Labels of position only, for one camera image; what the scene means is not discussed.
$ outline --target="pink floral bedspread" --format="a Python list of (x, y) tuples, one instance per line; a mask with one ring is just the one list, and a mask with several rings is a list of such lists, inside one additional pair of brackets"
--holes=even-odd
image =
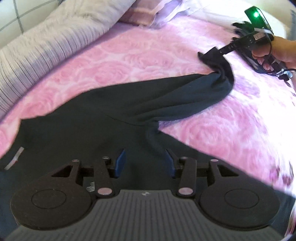
[[(222, 27), (179, 17), (159, 30), (116, 24), (92, 46), (53, 70), (0, 125), (0, 155), (13, 142), (20, 119), (45, 115), (90, 89), (155, 78), (211, 72), (197, 58), (233, 34)], [(276, 77), (252, 71), (236, 53), (226, 55), (235, 86), (225, 100), (160, 129), (217, 156), (252, 176), (292, 192), (296, 166), (296, 95)]]

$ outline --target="hand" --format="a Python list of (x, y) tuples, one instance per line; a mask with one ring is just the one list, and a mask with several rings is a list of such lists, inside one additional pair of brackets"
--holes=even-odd
[[(281, 37), (274, 37), (271, 45), (272, 55), (276, 59), (285, 62), (288, 69), (296, 69), (296, 41), (290, 41)], [(270, 44), (264, 45), (252, 51), (253, 58), (257, 59), (259, 64), (263, 64), (263, 56), (268, 55), (269, 51)], [(264, 63), (263, 68), (266, 70), (273, 70), (273, 68), (267, 63)]]

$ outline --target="ridged gray surface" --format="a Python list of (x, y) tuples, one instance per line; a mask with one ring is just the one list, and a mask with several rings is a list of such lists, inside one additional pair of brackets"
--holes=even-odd
[(127, 191), (101, 199), (81, 221), (54, 231), (20, 226), (7, 241), (278, 241), (272, 228), (241, 232), (206, 219), (192, 200), (169, 190)]

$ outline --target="white tile wall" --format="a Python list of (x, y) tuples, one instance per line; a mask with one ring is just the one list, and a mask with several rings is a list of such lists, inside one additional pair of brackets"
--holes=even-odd
[[(59, 0), (15, 1), (24, 31), (42, 22), (58, 7), (59, 2)], [(0, 0), (0, 49), (21, 34), (13, 0)]]
[(54, 9), (57, 8), (57, 6), (58, 2), (54, 1), (42, 7), (39, 7), (21, 17), (20, 21), (24, 31), (29, 30), (38, 23), (41, 23)]
[(7, 45), (11, 40), (21, 35), (20, 26), (17, 21), (14, 21), (2, 31), (0, 31), (0, 49)]
[(48, 0), (15, 0), (19, 16), (46, 2)]
[(0, 3), (0, 29), (16, 17), (13, 0), (2, 0)]

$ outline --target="circular mount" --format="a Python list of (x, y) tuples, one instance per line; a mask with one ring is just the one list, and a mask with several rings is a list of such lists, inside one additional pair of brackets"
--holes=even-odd
[(81, 219), (91, 206), (91, 197), (72, 179), (45, 178), (18, 192), (10, 202), (17, 222), (31, 229), (57, 229)]
[(224, 177), (201, 194), (199, 205), (214, 222), (246, 230), (267, 226), (279, 210), (279, 199), (255, 179)]

